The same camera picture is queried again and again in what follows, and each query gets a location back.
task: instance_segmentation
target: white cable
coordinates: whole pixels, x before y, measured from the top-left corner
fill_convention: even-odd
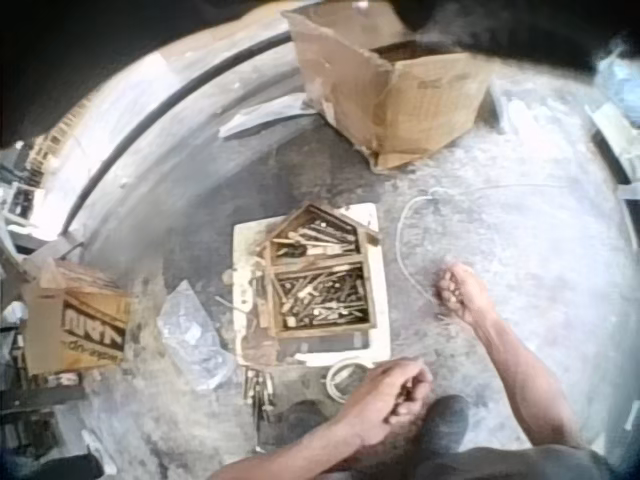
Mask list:
[[[416,290],[418,290],[418,292],[420,292],[420,294],[426,298],[429,302],[431,303],[437,303],[436,300],[433,298],[433,295],[431,295],[429,292],[427,292],[424,287],[422,285],[420,285],[415,278],[413,278],[411,276],[411,274],[409,273],[409,270],[407,270],[407,267],[404,263],[404,260],[402,258],[402,253],[401,253],[401,237],[402,237],[402,227],[404,226],[404,222],[406,220],[407,215],[409,214],[411,208],[413,207],[413,205],[417,202],[420,201],[427,201],[427,200],[437,200],[437,197],[434,197],[432,195],[433,192],[435,191],[443,191],[443,192],[447,192],[450,193],[452,195],[469,195],[472,193],[476,193],[476,192],[481,192],[481,191],[485,191],[485,190],[498,190],[498,189],[502,189],[502,188],[513,188],[513,187],[519,187],[519,188],[566,188],[566,185],[555,185],[555,184],[550,184],[550,183],[511,183],[511,184],[502,184],[502,185],[489,185],[487,187],[478,187],[478,188],[473,188],[471,190],[465,190],[462,192],[455,192],[452,190],[449,190],[447,188],[442,188],[442,187],[435,187],[432,188],[431,190],[429,190],[429,192],[427,193],[427,195],[420,195],[418,197],[414,197],[411,200],[409,200],[407,202],[407,204],[404,206],[404,208],[402,209],[402,213],[400,214],[400,219],[398,220],[398,225],[396,226],[396,241],[395,241],[395,250],[396,250],[396,260],[398,261],[398,266],[400,267],[400,270],[402,271],[402,273],[404,274],[404,276],[407,278],[407,280],[409,280],[409,282],[411,283],[411,285],[413,285],[415,287]]]

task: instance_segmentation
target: dark pants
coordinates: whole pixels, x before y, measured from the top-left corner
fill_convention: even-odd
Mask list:
[[[591,450],[549,445],[527,450],[474,448],[420,463],[413,480],[605,480],[606,460]]]
[[[103,474],[98,459],[90,453],[85,453],[49,460],[31,472],[26,480],[94,480]]]

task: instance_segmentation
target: white plastic sheet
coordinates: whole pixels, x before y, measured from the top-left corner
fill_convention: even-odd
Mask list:
[[[235,117],[220,127],[218,136],[225,138],[272,120],[297,115],[311,115],[313,113],[316,113],[316,111],[307,105],[305,93],[292,93],[270,102],[240,110]]]

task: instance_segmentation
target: metal piece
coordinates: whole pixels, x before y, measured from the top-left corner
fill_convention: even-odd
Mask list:
[[[10,412],[41,410],[85,398],[86,393],[82,385],[2,390],[0,391],[0,413],[4,415]]]

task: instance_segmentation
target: open cardboard box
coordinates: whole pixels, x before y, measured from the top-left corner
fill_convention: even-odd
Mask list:
[[[283,15],[309,101],[374,168],[428,157],[473,126],[491,73],[485,60],[420,47],[385,2]]]
[[[23,289],[30,375],[113,365],[122,360],[131,299],[99,271],[49,260]]]

